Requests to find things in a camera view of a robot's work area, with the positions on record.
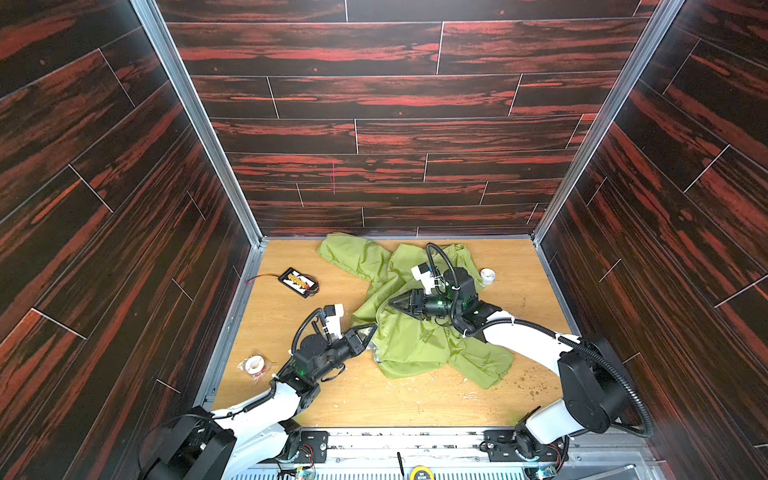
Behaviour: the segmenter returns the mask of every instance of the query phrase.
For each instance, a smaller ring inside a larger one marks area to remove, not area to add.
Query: black cable
[[[251,403],[249,403],[248,405],[244,406],[243,409],[240,410],[239,412],[235,412],[232,415],[227,414],[227,418],[232,418],[235,415],[237,415],[238,413],[248,413],[248,412],[250,412],[251,410],[255,409],[257,406],[263,405],[264,403],[266,403],[267,400],[273,399],[275,397],[275,393],[277,393],[277,381],[275,379],[271,379],[270,380],[270,392],[269,393],[267,393],[263,397],[260,397],[260,398],[258,398],[256,400],[253,400]]]
[[[335,379],[337,376],[339,376],[339,375],[341,375],[342,373],[344,373],[344,370],[346,370],[346,364],[345,364],[345,363],[342,363],[342,364],[341,364],[341,371],[340,371],[340,372],[338,372],[338,373],[337,373],[337,374],[335,374],[334,376],[330,377],[329,379],[320,379],[320,382],[330,382],[331,380]]]
[[[315,329],[315,333],[317,333],[320,336],[323,336],[323,333],[320,332],[320,328],[318,328],[318,326],[317,326],[317,322],[312,322],[312,328]]]
[[[442,248],[438,247],[434,243],[430,242],[427,243],[426,250],[427,250],[427,257],[429,258],[429,266],[435,270],[432,272],[433,275],[438,276],[435,268],[435,262],[432,260],[432,255],[429,252],[431,250],[436,250],[437,253],[442,257],[443,260],[448,264],[448,269],[451,270],[451,275],[453,275],[453,284],[456,288],[459,288],[458,284],[458,277],[456,276],[456,270],[453,269],[453,265],[451,265],[451,260],[448,259],[448,255],[445,254],[444,251],[442,251]]]
[[[310,313],[310,316],[308,316],[301,324],[299,329],[296,331],[296,335],[293,336],[293,342],[290,345],[290,352],[291,355],[296,355],[296,349],[299,348],[299,338],[301,337],[302,332],[306,328],[307,325],[310,324],[313,318],[318,316],[323,312],[323,309],[315,309],[314,312]]]
[[[253,282],[255,279],[259,278],[260,276],[276,276],[276,277],[280,278],[280,275],[277,275],[276,273],[262,273],[262,274],[260,274],[260,275],[252,276],[251,278],[249,278],[248,280],[246,280],[246,282],[245,282],[245,283],[246,283],[246,284],[248,284],[248,283],[251,283],[251,282]]]
[[[477,328],[474,332],[472,332],[472,336],[477,335],[482,330],[485,330],[489,328],[490,326],[494,325],[500,325],[502,323],[514,323],[515,325],[523,325],[527,326],[529,328],[538,330],[539,332],[544,333],[545,335],[548,335],[552,337],[553,339],[556,339],[558,342],[562,343],[563,345],[570,346],[572,349],[575,349],[579,351],[580,353],[585,354],[586,356],[593,359],[598,365],[603,367],[605,371],[607,371],[613,378],[616,380],[619,385],[621,385],[621,388],[624,389],[624,391],[627,393],[627,397],[629,398],[630,402],[632,403],[632,406],[637,411],[637,414],[640,415],[640,418],[643,421],[643,430],[638,430],[634,426],[631,425],[624,425],[623,423],[618,422],[612,422],[611,427],[621,430],[622,432],[626,432],[632,435],[635,435],[637,437],[641,437],[643,439],[649,439],[654,434],[654,422],[653,419],[650,417],[650,413],[648,412],[648,408],[643,404],[643,401],[640,400],[640,396],[635,392],[634,387],[631,383],[629,383],[629,380],[627,380],[621,373],[619,373],[618,370],[616,370],[616,367],[614,367],[610,362],[608,362],[600,353],[595,352],[593,349],[587,348],[586,346],[582,345],[579,342],[574,342],[573,340],[566,338],[562,335],[558,335],[557,333],[553,332],[552,330],[548,329],[545,326],[538,325],[537,323],[528,322],[526,320],[520,320],[520,319],[495,319],[491,320],[490,322],[486,323],[485,325]],[[571,436],[578,436],[582,435],[583,433],[586,433],[584,430],[579,430],[575,432],[575,435]]]

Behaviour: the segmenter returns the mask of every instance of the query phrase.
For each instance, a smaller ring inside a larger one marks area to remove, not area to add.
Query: green cloth
[[[463,267],[475,279],[477,290],[483,288],[472,255],[463,245],[443,247],[456,267]],[[382,373],[390,379],[414,376],[438,369],[448,363],[484,389],[499,383],[512,365],[513,355],[504,347],[483,343],[472,337],[462,338],[453,327],[434,321],[421,321],[389,306],[389,298],[422,284],[413,278],[411,268],[427,261],[423,248],[401,244],[394,253],[375,242],[345,233],[331,233],[317,253],[328,262],[368,280],[366,302],[353,313],[353,325],[376,321],[373,337],[374,358]],[[448,266],[435,255],[435,266]]]

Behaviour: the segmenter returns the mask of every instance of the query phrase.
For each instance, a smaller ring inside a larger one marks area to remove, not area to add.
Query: tape measure
[[[419,466],[411,470],[411,480],[435,480],[435,475],[429,468]]]

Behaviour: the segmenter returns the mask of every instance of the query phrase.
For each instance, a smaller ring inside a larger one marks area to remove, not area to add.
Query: red wire
[[[558,449],[558,447],[554,446],[553,443],[550,443],[549,446],[551,446],[558,453],[558,460],[554,464],[555,464],[555,469],[559,470],[563,466],[560,463],[560,460],[561,460],[560,450]]]

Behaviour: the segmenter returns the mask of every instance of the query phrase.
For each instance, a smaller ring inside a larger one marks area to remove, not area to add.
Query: metal vent grille
[[[402,480],[397,473],[318,472],[317,480]],[[435,480],[526,480],[517,467],[434,468]],[[277,480],[277,471],[251,468],[232,477],[232,480]]]

